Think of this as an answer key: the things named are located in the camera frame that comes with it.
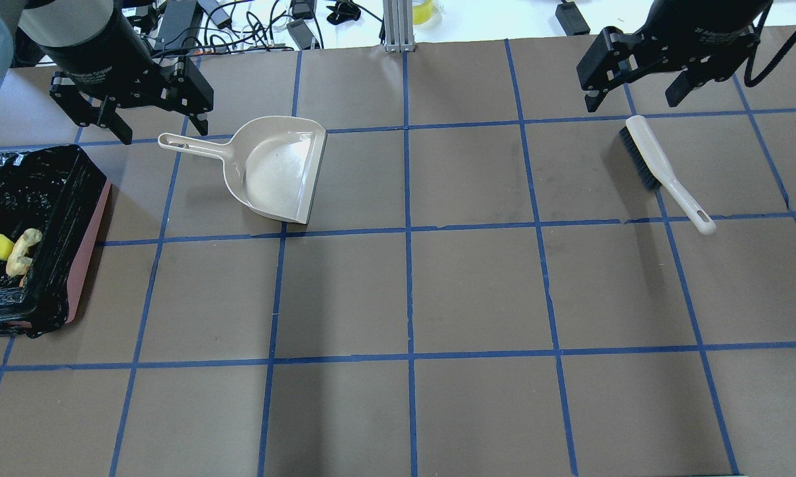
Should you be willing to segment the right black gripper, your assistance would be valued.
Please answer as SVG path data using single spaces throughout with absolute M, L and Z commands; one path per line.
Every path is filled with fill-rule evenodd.
M 726 81 L 756 52 L 760 38 L 752 23 L 770 6 L 770 1 L 655 1 L 636 34 L 605 27 L 577 64 L 587 111 L 597 112 L 620 85 L 658 70 L 688 66 L 666 90 L 670 107 L 708 81 Z

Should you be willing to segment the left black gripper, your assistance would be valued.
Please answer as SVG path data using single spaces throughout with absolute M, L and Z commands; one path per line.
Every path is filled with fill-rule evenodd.
M 168 66 L 157 64 L 120 10 L 113 10 L 103 29 L 83 42 L 40 47 L 64 72 L 52 76 L 50 97 L 78 127 L 108 129 L 130 145 L 132 129 L 117 109 L 153 105 L 187 117 L 199 135 L 209 133 L 214 91 L 207 79 L 185 56 Z M 80 90 L 99 99 L 99 105 L 84 99 Z

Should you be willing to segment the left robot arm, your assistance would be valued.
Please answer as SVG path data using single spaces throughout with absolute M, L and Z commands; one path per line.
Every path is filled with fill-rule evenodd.
M 49 94 L 78 127 L 110 130 L 131 144 L 119 109 L 156 107 L 209 132 L 214 91 L 183 55 L 162 66 L 117 1 L 0 1 L 0 81 L 19 31 L 56 64 Z

